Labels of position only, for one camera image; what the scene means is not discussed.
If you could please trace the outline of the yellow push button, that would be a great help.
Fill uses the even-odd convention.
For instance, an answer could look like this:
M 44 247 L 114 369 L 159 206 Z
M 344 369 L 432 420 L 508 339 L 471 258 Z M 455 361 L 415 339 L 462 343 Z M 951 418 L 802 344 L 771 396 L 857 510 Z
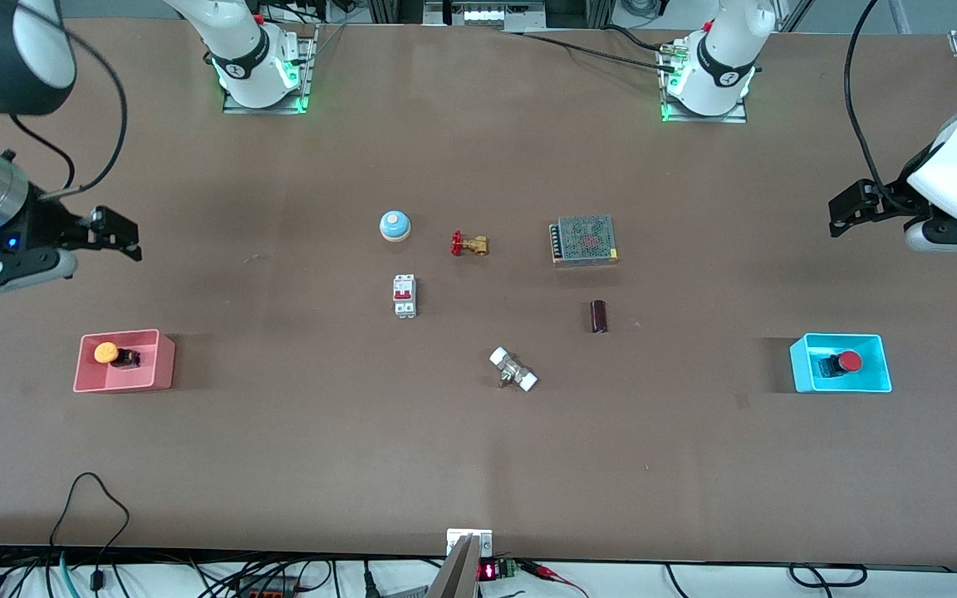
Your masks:
M 95 363 L 117 370 L 133 370 L 140 366 L 141 355 L 137 350 L 121 347 L 116 343 L 100 343 L 92 352 Z

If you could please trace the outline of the red push button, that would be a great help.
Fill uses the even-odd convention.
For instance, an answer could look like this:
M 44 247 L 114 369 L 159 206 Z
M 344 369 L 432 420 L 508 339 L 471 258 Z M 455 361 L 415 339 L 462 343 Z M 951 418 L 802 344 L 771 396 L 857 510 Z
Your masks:
M 819 360 L 819 374 L 823 378 L 837 378 L 862 370 L 865 361 L 854 350 L 844 350 Z

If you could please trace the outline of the pink plastic box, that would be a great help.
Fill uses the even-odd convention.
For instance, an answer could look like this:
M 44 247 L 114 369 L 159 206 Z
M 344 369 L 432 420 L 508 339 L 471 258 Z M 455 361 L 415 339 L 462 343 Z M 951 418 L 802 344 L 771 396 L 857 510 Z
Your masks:
M 138 364 L 121 368 L 96 359 L 96 348 L 111 343 L 138 355 Z M 128 394 L 170 389 L 175 343 L 157 329 L 95 333 L 81 338 L 72 389 L 77 394 Z

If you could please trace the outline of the cyan plastic box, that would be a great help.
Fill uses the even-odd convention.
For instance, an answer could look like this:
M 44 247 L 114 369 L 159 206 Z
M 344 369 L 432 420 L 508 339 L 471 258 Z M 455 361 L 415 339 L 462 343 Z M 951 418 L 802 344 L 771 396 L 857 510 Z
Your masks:
M 861 355 L 861 371 L 837 378 L 819 374 L 819 360 L 854 350 Z M 893 390 L 884 344 L 873 334 L 806 333 L 789 349 L 795 390 L 803 394 L 887 394 Z

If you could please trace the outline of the metal mesh power supply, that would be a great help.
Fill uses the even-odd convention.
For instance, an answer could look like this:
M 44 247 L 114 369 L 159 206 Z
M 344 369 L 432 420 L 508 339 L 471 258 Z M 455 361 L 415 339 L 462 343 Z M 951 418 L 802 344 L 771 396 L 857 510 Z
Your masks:
M 610 214 L 559 217 L 548 226 L 554 267 L 604 267 L 619 261 Z

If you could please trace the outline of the metal fitting white ends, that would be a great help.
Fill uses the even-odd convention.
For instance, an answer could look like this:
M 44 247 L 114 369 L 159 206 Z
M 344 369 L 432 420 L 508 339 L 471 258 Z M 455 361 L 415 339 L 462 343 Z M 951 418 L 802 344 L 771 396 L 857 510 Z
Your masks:
M 489 356 L 490 363 L 498 368 L 500 378 L 498 378 L 498 388 L 506 389 L 509 386 L 516 386 L 523 391 L 532 390 L 538 383 L 539 378 L 534 371 L 529 370 L 519 360 L 515 353 L 510 352 L 504 347 L 498 347 L 491 352 Z

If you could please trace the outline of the red clip lead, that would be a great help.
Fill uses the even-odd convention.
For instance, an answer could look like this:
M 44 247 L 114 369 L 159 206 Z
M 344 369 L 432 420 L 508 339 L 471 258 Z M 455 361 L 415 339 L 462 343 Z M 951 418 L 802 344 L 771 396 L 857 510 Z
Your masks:
M 529 560 L 517 560 L 518 567 L 522 571 L 527 572 L 527 574 L 535 576 L 539 580 L 562 584 L 562 586 L 568 586 L 573 588 L 573 590 L 581 593 L 582 598 L 590 598 L 590 595 L 584 588 L 577 585 L 573 581 L 568 580 L 565 576 L 558 575 L 558 572 L 555 572 L 553 569 L 548 568 L 542 564 L 538 564 L 536 561 Z

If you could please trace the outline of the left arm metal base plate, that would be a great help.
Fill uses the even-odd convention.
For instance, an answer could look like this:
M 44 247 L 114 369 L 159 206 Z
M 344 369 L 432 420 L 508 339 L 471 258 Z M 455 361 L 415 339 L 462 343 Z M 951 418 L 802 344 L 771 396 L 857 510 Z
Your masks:
M 662 45 L 656 53 L 657 64 L 669 67 L 660 73 L 661 120 L 744 124 L 744 97 L 756 66 L 718 66 L 715 73 L 707 72 L 699 60 L 699 41 L 701 33 L 694 32 Z

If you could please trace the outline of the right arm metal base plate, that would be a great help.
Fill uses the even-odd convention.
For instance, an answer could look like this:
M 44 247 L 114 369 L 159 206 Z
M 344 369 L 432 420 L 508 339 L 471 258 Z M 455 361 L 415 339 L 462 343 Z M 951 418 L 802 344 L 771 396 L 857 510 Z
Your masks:
M 249 106 L 240 103 L 229 92 L 224 79 L 223 113 L 225 115 L 300 115 L 307 113 L 312 92 L 317 61 L 321 27 L 316 27 L 310 37 L 297 32 L 282 30 L 277 24 L 262 25 L 265 32 L 276 32 L 276 41 L 271 45 L 269 58 L 256 69 L 254 78 L 261 87 L 258 92 L 244 92 L 244 98 L 273 99 L 269 105 Z

